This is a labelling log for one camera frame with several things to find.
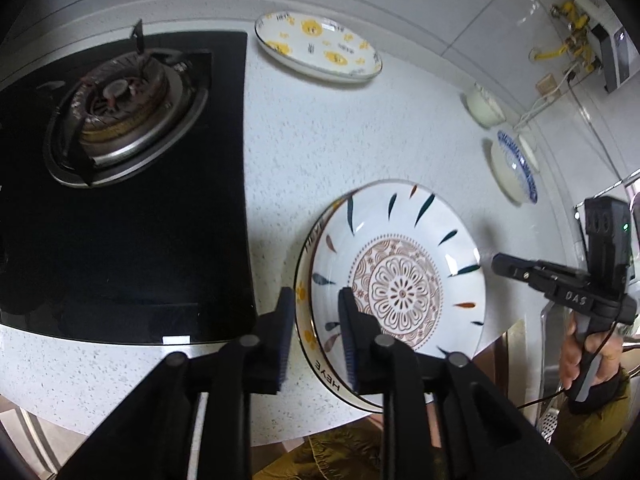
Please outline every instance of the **olive green jacket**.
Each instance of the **olive green jacket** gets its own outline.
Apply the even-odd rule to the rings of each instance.
[[[580,478],[599,471],[625,437],[629,405],[625,374],[614,399],[589,415],[572,415],[563,406],[552,444]],[[254,480],[378,480],[382,433],[358,421],[318,433],[254,475]],[[446,478],[444,457],[435,455],[438,478]]]

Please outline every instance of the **white speckled countertop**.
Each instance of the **white speckled countertop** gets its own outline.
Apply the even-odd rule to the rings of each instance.
[[[249,22],[156,23],[147,33],[181,28],[249,32],[244,171],[260,312],[273,308],[281,286],[292,285],[303,240],[325,206],[381,178],[414,180],[433,189],[460,215],[481,255],[503,251],[567,260],[560,234],[567,227],[559,224],[566,215],[544,156],[539,157],[538,204],[513,205],[497,187],[486,161],[486,139],[495,132],[472,121],[459,88],[389,54],[382,74],[365,87],[315,82],[261,52]],[[94,38],[93,44],[125,34],[122,30]],[[79,45],[91,46],[78,43],[74,48]],[[546,302],[526,286],[490,272],[486,278],[480,346],[525,319],[527,396],[532,398],[540,380],[540,310]],[[165,354],[180,349],[197,355],[214,348],[89,344],[0,326],[0,394],[51,422],[90,433]],[[253,398],[254,444],[303,436],[365,415],[322,386],[296,339],[287,377],[277,396]]]

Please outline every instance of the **floral patterned plate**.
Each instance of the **floral patterned plate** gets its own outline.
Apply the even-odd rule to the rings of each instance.
[[[298,12],[273,12],[255,22],[263,49],[289,68],[332,82],[362,83],[382,70],[380,54],[339,23]]]
[[[473,357],[484,325],[484,273],[475,242],[452,209],[429,189],[382,181],[358,190],[335,211],[318,241],[310,274],[314,329],[345,381],[338,291],[383,332],[423,354]]]
[[[321,237],[322,230],[324,229],[328,219],[331,218],[331,215],[346,199],[346,195],[339,198],[322,213],[307,235],[305,244],[300,252],[300,258],[298,259],[294,279],[294,289],[296,291],[296,328],[298,329],[298,338],[300,339],[300,345],[302,346],[305,358],[320,382],[324,384],[329,391],[347,404],[366,412],[381,413],[381,407],[375,406],[367,400],[357,396],[357,394],[353,393],[349,386],[345,384],[344,381],[334,372],[331,365],[326,360],[324,353],[320,349],[318,338],[316,337],[313,324],[311,322],[308,293],[308,277],[311,268],[311,256],[316,250],[316,244]]]

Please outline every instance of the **sleeve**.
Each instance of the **sleeve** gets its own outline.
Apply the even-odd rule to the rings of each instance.
[[[602,469],[620,447],[626,436],[622,428],[629,397],[629,376],[621,370],[612,380],[592,388],[587,401],[567,401],[562,406],[551,444],[580,478]]]

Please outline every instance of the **black cuff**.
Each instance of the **black cuff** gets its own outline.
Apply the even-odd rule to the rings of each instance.
[[[622,368],[618,369],[618,373],[610,378],[606,383],[592,386],[589,390],[589,396],[584,402],[575,402],[569,400],[567,402],[569,412],[572,415],[588,415],[597,412],[603,406],[609,404],[618,392],[620,381],[622,380]]]

